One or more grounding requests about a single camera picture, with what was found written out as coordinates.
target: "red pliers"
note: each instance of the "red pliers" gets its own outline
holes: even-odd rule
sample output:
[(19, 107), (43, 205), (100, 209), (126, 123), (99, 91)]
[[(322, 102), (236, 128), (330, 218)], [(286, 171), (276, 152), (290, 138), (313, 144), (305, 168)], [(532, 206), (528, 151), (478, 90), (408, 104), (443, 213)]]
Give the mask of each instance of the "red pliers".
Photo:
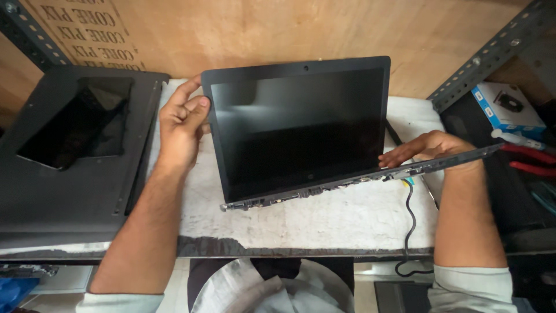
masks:
[[(521, 153), (521, 154), (524, 154), (528, 157), (531, 157), (533, 159), (537, 159), (541, 162), (544, 162), (544, 163), (547, 163), (547, 164), (550, 164), (550, 165), (556, 164), (556, 156), (553, 156), (553, 155), (550, 155), (550, 154), (547, 154), (547, 153), (544, 153), (542, 151), (535, 150), (533, 148), (529, 148), (529, 147), (526, 147), (526, 146), (505, 144), (502, 147), (500, 147), (500, 150), (508, 151), (508, 152)], [(525, 164), (525, 163), (518, 162), (518, 161), (510, 162), (510, 166), (513, 167), (513, 168), (524, 170), (524, 171), (529, 172), (529, 173), (539, 175), (539, 176), (556, 176), (556, 168), (543, 168), (543, 167), (538, 167), (538, 166), (531, 165), (531, 164)]]

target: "blue and white box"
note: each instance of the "blue and white box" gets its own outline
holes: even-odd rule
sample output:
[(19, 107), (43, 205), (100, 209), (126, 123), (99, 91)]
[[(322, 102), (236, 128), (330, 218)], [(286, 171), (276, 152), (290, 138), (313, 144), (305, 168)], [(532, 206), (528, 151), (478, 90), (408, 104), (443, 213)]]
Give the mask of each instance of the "blue and white box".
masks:
[(481, 82), (471, 92), (493, 128), (541, 139), (540, 134), (547, 126), (517, 86)]

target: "hand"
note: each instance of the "hand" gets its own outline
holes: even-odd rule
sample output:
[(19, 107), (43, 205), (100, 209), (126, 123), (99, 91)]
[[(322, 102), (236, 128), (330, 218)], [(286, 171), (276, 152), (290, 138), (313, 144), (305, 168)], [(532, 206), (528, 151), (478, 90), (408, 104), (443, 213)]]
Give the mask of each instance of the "hand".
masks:
[(210, 100), (189, 96), (201, 86), (201, 75), (181, 84), (160, 110), (160, 154), (157, 165), (178, 173), (195, 166), (199, 140), (210, 132), (206, 117)]
[[(379, 156), (379, 166), (395, 168), (413, 157), (421, 160), (432, 160), (473, 149), (475, 149), (475, 146), (463, 139), (440, 130), (433, 130)], [(478, 160), (445, 170), (475, 167), (480, 164), (482, 163)]]

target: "black screen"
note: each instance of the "black screen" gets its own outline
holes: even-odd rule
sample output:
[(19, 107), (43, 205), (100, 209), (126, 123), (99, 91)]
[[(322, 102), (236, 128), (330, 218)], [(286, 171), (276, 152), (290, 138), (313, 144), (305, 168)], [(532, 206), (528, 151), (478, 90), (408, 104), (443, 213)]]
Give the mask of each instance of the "black screen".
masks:
[(383, 69), (211, 85), (227, 201), (378, 166)]
[(17, 152), (20, 157), (64, 170), (128, 102), (131, 78), (79, 79), (76, 96)]

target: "black pants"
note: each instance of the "black pants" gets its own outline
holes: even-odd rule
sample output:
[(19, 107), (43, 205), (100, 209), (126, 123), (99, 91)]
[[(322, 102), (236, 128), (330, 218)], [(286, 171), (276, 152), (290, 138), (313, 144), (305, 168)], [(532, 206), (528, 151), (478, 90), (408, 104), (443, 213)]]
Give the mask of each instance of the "black pants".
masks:
[[(355, 280), (353, 277), (352, 257), (320, 257), (307, 258), (329, 268), (336, 273), (349, 287), (353, 294)], [(234, 258), (192, 258), (189, 264), (189, 278), (187, 280), (187, 306), (189, 312), (207, 280), (224, 265)], [(257, 269), (262, 279), (268, 280), (278, 275), (280, 278), (293, 279), (299, 274), (300, 258), (252, 258), (251, 263)]]

